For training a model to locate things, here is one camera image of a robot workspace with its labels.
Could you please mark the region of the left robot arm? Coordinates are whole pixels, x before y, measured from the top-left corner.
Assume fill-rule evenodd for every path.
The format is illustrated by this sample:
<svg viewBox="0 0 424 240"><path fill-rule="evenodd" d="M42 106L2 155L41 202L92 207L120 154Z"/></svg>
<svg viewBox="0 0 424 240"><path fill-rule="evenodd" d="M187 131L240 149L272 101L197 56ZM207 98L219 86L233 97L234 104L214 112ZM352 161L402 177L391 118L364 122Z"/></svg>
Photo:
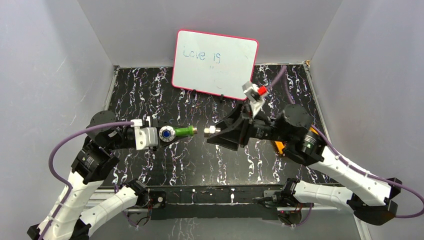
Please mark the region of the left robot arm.
<svg viewBox="0 0 424 240"><path fill-rule="evenodd" d="M158 122L146 117L118 121L109 111L95 114L88 127L69 136L72 140L85 135L84 144L75 157L67 178L54 169L53 161L60 142L48 159L52 175L65 187L45 219L29 227L32 240L88 240L102 225L131 207L150 204L150 191L139 180L116 187L115 193L96 206L87 209L89 199L103 184L119 159L114 150L152 150L160 146Z"/></svg>

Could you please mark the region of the silver hex nut fitting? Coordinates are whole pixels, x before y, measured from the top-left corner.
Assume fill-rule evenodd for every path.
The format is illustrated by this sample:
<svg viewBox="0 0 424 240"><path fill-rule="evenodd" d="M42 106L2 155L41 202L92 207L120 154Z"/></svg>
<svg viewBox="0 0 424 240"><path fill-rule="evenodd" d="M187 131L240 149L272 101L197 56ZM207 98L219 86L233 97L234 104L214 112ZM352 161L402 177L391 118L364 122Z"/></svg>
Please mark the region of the silver hex nut fitting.
<svg viewBox="0 0 424 240"><path fill-rule="evenodd" d="M204 133L204 137L208 138L208 137L210 137L210 136L212 136L212 135L214 135L214 134L216 134L220 131L221 131L221 129L219 127L211 125L211 126L205 128L203 133Z"/></svg>

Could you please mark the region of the green water faucet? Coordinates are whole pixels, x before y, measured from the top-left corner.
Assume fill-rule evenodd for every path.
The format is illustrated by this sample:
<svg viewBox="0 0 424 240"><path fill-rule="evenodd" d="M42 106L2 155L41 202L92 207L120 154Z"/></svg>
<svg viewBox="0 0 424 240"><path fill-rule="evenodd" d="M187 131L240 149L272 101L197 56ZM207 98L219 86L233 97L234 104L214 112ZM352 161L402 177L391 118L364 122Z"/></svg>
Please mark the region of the green water faucet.
<svg viewBox="0 0 424 240"><path fill-rule="evenodd" d="M166 125L159 129L158 136L163 142L171 142L176 138L192 137L197 133L197 128L192 125L188 127L172 127Z"/></svg>

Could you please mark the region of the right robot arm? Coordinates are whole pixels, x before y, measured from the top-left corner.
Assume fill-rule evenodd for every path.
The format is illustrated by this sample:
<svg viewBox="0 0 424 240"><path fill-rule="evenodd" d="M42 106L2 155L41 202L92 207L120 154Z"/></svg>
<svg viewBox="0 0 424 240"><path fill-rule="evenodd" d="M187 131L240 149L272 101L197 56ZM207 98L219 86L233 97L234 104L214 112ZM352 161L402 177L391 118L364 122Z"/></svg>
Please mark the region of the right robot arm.
<svg viewBox="0 0 424 240"><path fill-rule="evenodd" d="M229 115L205 128L209 144L236 151L251 138L284 144L283 154L297 164L319 171L337 181L338 186L288 179L275 202L288 207L312 203L352 212L358 219L381 226L394 219L398 205L393 198L400 193L399 181L378 180L338 153L331 151L317 131L313 117L299 104L288 104L275 118L253 115L248 104L238 104Z"/></svg>

